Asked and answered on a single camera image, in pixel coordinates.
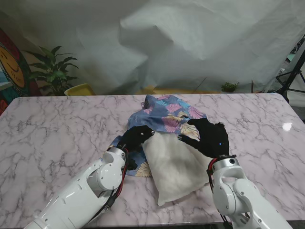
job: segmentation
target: black glove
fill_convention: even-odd
[[[206,118],[190,119],[187,123],[197,128],[200,141],[185,135],[179,135],[179,140],[198,149],[203,155],[211,158],[217,158],[220,155],[229,155],[229,138],[222,123],[213,124]]]
[[[134,126],[125,132],[117,147],[127,149],[129,152],[133,151],[153,134],[154,131],[146,125]]]

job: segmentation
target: printed cloth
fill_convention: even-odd
[[[198,139],[199,133],[195,126],[188,125],[191,118],[206,118],[206,115],[190,106],[182,99],[173,95],[165,95],[155,98],[147,95],[142,110],[132,114],[128,119],[128,129],[133,126],[148,125],[152,130],[185,134],[191,138]],[[117,137],[112,145],[116,146],[120,137]],[[141,148],[140,151],[130,152],[130,158],[135,160],[138,167],[136,170],[127,171],[127,174],[135,177],[151,177],[151,172]]]

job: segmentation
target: plant leaf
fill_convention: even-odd
[[[67,78],[67,76],[65,75],[65,73],[63,73],[62,71],[55,71],[54,74],[55,74],[58,78],[60,78],[60,79],[62,79],[62,80],[65,80],[65,79]]]
[[[72,65],[72,66],[78,68],[78,67],[77,67],[76,65],[74,65],[73,63],[65,63],[63,66],[61,66],[61,71],[66,70],[66,67],[67,67],[68,65]]]
[[[50,61],[49,58],[46,57],[46,56],[40,55],[38,53],[30,52],[30,51],[26,51],[26,52],[31,54],[31,55],[33,55],[33,56],[35,56],[38,60],[40,60],[40,61],[42,61],[44,63],[47,63],[47,62]]]
[[[74,57],[72,57],[72,56],[67,57],[67,58],[64,59],[63,61],[58,62],[57,68],[60,69],[64,63],[66,63],[67,61],[70,61],[70,60],[77,60],[77,59],[74,58]]]
[[[34,66],[35,68],[40,68],[43,70],[48,70],[48,67],[42,63],[31,63],[29,66]]]
[[[59,55],[76,55],[76,53],[61,53],[61,54],[56,54],[55,57]]]
[[[45,86],[40,87],[39,89],[42,89],[45,92],[49,88],[51,88],[51,85],[45,85]]]
[[[73,80],[73,79],[77,79],[77,77],[74,77],[74,76],[67,76],[67,81],[68,81],[68,80]]]
[[[45,62],[45,65],[49,68],[52,69],[53,65],[51,65],[51,60],[48,58],[48,60]]]
[[[49,59],[51,60],[51,63],[54,64],[56,62],[54,54],[43,47],[40,47],[40,48],[49,57]]]
[[[48,76],[48,75],[50,75],[50,74],[49,73],[43,73],[43,72],[36,71],[36,72],[32,72],[29,78],[30,79],[35,79],[38,76]]]
[[[70,61],[70,60],[77,60],[77,59],[75,57],[69,56],[69,57],[65,58],[62,62],[66,63],[67,61]]]
[[[60,49],[62,46],[57,46],[54,49],[52,49],[51,53],[53,53],[53,55],[55,55],[55,53],[58,51],[58,49]]]
[[[51,75],[50,77],[47,78],[47,82],[48,83],[52,83],[55,80],[56,74],[53,73],[53,75]]]

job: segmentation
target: pillow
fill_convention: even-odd
[[[143,150],[159,191],[158,205],[184,197],[208,183],[210,158],[179,141],[176,134],[156,132]]]

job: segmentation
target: colorful mural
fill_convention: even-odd
[[[0,68],[1,82],[11,81],[13,86],[0,91],[0,114],[19,96],[41,96],[35,80],[30,80],[31,70],[25,58],[11,41],[11,39],[0,29]]]

